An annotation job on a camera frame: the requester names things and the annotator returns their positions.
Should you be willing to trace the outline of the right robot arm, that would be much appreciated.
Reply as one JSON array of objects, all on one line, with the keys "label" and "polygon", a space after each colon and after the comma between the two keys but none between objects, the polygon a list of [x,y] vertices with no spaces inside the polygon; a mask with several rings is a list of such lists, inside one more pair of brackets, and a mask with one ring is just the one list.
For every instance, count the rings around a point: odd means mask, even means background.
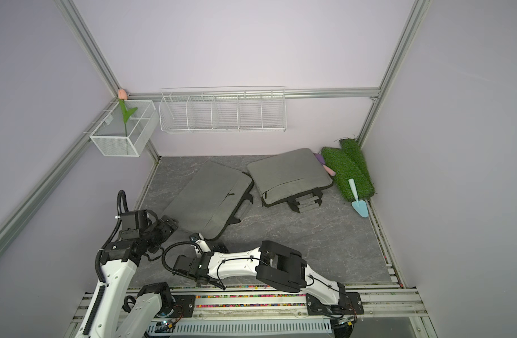
[{"label": "right robot arm", "polygon": [[[196,256],[180,255],[170,267],[166,263],[169,251],[186,245],[193,246]],[[237,253],[215,252],[202,239],[178,242],[165,249],[161,263],[172,274],[197,284],[211,284],[225,290],[224,279],[251,276],[278,291],[305,292],[325,306],[347,309],[347,292],[343,284],[321,276],[299,251],[269,240],[255,249]]]}]

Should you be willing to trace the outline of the grey laptop bag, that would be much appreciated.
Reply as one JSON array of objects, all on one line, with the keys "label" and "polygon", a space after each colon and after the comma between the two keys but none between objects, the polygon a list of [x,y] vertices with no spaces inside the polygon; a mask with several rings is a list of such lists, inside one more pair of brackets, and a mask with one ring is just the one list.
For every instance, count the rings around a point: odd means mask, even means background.
[{"label": "grey laptop bag", "polygon": [[264,207],[287,204],[296,212],[313,210],[323,203],[323,191],[333,179],[307,148],[293,150],[248,164]]},{"label": "grey laptop bag", "polygon": [[247,200],[253,202],[252,178],[246,173],[212,161],[206,162],[163,212],[177,221],[180,229],[216,240]]}]

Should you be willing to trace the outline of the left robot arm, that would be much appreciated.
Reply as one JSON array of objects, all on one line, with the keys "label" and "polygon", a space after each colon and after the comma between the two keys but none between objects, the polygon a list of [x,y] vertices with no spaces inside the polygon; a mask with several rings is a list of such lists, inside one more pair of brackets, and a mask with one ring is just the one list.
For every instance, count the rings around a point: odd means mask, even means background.
[{"label": "left robot arm", "polygon": [[178,229],[176,220],[164,215],[151,221],[150,215],[154,213],[141,210],[116,216],[116,226],[95,258],[98,282],[77,337],[143,337],[156,315],[175,312],[168,284],[148,284],[141,288],[128,317],[118,324],[142,256],[158,251]]}]

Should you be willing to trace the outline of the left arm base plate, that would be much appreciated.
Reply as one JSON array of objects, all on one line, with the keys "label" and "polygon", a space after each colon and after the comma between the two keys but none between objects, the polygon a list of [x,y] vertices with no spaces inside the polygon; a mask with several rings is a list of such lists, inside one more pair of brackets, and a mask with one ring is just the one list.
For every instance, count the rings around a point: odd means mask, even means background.
[{"label": "left arm base plate", "polygon": [[191,318],[196,302],[195,295],[175,295],[168,303],[163,303],[157,318]]}]

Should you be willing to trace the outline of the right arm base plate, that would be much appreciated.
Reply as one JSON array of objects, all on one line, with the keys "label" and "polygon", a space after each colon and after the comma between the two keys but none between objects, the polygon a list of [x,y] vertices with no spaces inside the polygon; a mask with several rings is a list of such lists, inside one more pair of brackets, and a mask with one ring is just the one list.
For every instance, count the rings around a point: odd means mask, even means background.
[{"label": "right arm base plate", "polygon": [[309,315],[324,315],[329,318],[340,318],[342,315],[363,315],[363,301],[358,292],[342,294],[340,304],[324,305],[317,297],[306,295],[306,308]]}]

